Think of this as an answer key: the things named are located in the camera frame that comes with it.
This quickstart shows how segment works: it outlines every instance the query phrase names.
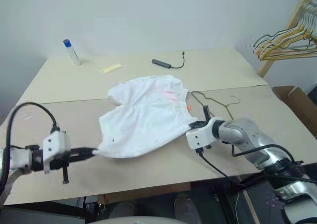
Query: yellow sticky note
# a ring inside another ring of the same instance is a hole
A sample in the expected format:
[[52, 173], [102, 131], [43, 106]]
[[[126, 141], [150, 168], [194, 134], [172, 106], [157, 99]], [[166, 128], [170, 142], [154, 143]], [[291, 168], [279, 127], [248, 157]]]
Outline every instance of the yellow sticky note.
[[113, 72], [113, 71], [116, 70], [116, 69], [121, 68], [121, 67], [122, 67], [121, 64], [112, 64], [112, 65], [110, 65], [110, 66], [108, 66], [108, 67], [106, 67], [106, 68], [101, 69], [101, 70], [100, 70], [100, 73], [108, 74], [108, 73], [110, 73], [110, 72]]

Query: table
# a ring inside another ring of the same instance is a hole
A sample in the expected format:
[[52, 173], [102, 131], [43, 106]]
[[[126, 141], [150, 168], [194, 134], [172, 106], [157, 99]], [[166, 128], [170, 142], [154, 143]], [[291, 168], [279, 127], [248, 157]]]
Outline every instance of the table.
[[[317, 140], [308, 132], [292, 111], [281, 102], [267, 85], [209, 90], [206, 96], [222, 103], [240, 99], [229, 108], [234, 118], [253, 119], [275, 142], [286, 147], [297, 160], [316, 161]], [[213, 102], [215, 115], [229, 119], [225, 109]], [[190, 114], [203, 118], [202, 107], [189, 94]], [[72, 101], [45, 105], [70, 135], [72, 148], [96, 147], [102, 141], [98, 118], [114, 106], [107, 100]], [[40, 144], [49, 134], [51, 121], [37, 108], [26, 107], [18, 113], [13, 127], [13, 145]], [[4, 140], [5, 124], [0, 128]], [[227, 175], [256, 172], [243, 157], [231, 157], [231, 147], [215, 144], [206, 150], [206, 157]], [[34, 172], [20, 177], [14, 184], [6, 204], [40, 202], [131, 190], [137, 188], [219, 178], [221, 175], [205, 164], [187, 145], [183, 135], [144, 156], [126, 160], [92, 158], [69, 167], [70, 183], [62, 185], [62, 171], [50, 175]]]
[[[83, 58], [81, 66], [75, 66], [69, 58], [49, 58], [19, 103], [103, 99], [118, 82], [150, 75], [173, 75], [181, 79], [186, 88], [198, 91], [267, 84], [236, 50], [230, 48], [185, 51], [185, 65], [181, 69], [153, 65], [153, 58], [173, 66], [183, 63], [181, 51], [91, 56]], [[109, 74], [100, 72], [117, 63], [123, 67]]]

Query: black cable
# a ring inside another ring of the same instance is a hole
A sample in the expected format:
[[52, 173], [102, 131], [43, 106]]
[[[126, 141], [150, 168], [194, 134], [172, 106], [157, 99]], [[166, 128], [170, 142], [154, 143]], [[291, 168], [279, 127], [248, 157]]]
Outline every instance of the black cable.
[[268, 210], [268, 224], [271, 222], [271, 204], [269, 203], [269, 210]]
[[260, 151], [260, 150], [267, 149], [267, 148], [278, 148], [278, 149], [281, 149], [282, 151], [284, 151], [289, 156], [289, 158], [291, 159], [292, 162], [295, 162], [294, 157], [292, 156], [292, 154], [286, 148], [284, 148], [284, 147], [282, 147], [280, 145], [276, 145], [276, 144], [269, 144], [269, 145], [257, 147], [257, 148], [254, 148], [254, 149], [251, 149], [251, 150], [248, 150], [248, 151], [240, 152], [238, 154], [234, 153], [234, 148], [232, 146], [231, 154], [232, 154], [233, 157], [237, 157], [237, 156], [246, 155], [246, 154], [249, 154], [249, 153], [252, 153], [252, 152], [255, 152], [255, 151]]
[[59, 127], [57, 126], [57, 122], [55, 117], [51, 114], [49, 110], [47, 110], [45, 107], [43, 107], [40, 104], [33, 103], [33, 102], [26, 102], [18, 105], [11, 113], [9, 121], [8, 121], [8, 127], [6, 131], [6, 144], [5, 144], [5, 149], [3, 150], [3, 155], [2, 155], [2, 170], [1, 170], [1, 179], [0, 179], [0, 195], [3, 193], [5, 189], [6, 182], [9, 177], [9, 172], [10, 172], [10, 146], [11, 146], [11, 130], [12, 130], [12, 124], [14, 117], [16, 113], [24, 106], [27, 105], [34, 105], [42, 110], [44, 110], [52, 119], [53, 122], [53, 128], [52, 131], [54, 130], [59, 130]]
[[182, 68], [182, 67], [184, 66], [184, 64], [185, 64], [185, 57], [184, 57], [185, 52], [183, 52], [182, 55], [183, 55], [183, 65], [180, 66], [180, 67], [173, 67], [173, 66], [171, 66], [171, 68], [173, 68], [173, 69], [180, 69], [180, 68]]
[[291, 180], [291, 181], [302, 181], [302, 182], [317, 184], [316, 180], [309, 179], [309, 178], [297, 178], [297, 177], [290, 177], [290, 176], [283, 176], [283, 175], [273, 175], [273, 174], [264, 174], [264, 175], [262, 175], [262, 177], [276, 178], [276, 179], [285, 179], [285, 180]]
[[202, 151], [197, 151], [197, 154], [208, 164], [210, 165], [212, 168], [214, 168], [217, 172], [221, 173], [225, 178], [227, 178], [230, 182], [239, 185], [239, 186], [244, 186], [242, 184], [240, 184], [239, 182], [231, 179], [229, 176], [227, 176], [224, 172], [222, 172], [220, 169], [218, 169], [216, 166], [214, 166], [212, 163], [210, 163], [203, 155]]
[[10, 146], [11, 148], [16, 148], [16, 149], [24, 149], [23, 147], [19, 147], [19, 146]]

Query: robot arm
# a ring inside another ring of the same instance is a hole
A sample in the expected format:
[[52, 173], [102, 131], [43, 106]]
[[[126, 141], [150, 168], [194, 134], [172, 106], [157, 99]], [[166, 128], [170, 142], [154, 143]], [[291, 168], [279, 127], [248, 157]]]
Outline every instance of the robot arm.
[[[194, 126], [194, 129], [187, 132], [187, 140], [192, 149], [201, 149], [214, 141], [221, 141], [232, 144], [243, 154], [255, 148], [275, 145], [269, 136], [261, 132], [257, 125], [247, 118], [224, 121], [220, 117], [209, 119], [206, 116], [204, 125], [200, 128]], [[290, 160], [283, 150], [275, 147], [257, 150], [244, 156], [261, 170], [261, 173], [271, 176], [268, 181], [279, 200], [285, 202], [283, 211], [288, 223], [317, 223], [317, 186], [313, 183], [277, 179], [273, 176], [309, 178], [302, 173], [297, 162]]]
[[[32, 171], [63, 169], [63, 183], [69, 183], [67, 167], [69, 163], [86, 160], [93, 155], [93, 148], [70, 149], [69, 138], [64, 131], [54, 131], [43, 140], [43, 149], [38, 145], [25, 148], [10, 148], [9, 176], [4, 190], [0, 193], [0, 209], [11, 192], [13, 183], [22, 175]], [[2, 170], [3, 150], [0, 150], [0, 171]]]

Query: person's foot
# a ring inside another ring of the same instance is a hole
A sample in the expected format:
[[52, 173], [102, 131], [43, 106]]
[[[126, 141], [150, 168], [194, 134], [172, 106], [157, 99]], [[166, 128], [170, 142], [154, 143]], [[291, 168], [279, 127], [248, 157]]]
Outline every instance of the person's foot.
[[202, 224], [197, 208], [186, 194], [180, 193], [174, 202], [175, 219], [188, 224]]
[[110, 213], [110, 218], [132, 217], [136, 213], [136, 204], [132, 201], [119, 203]]

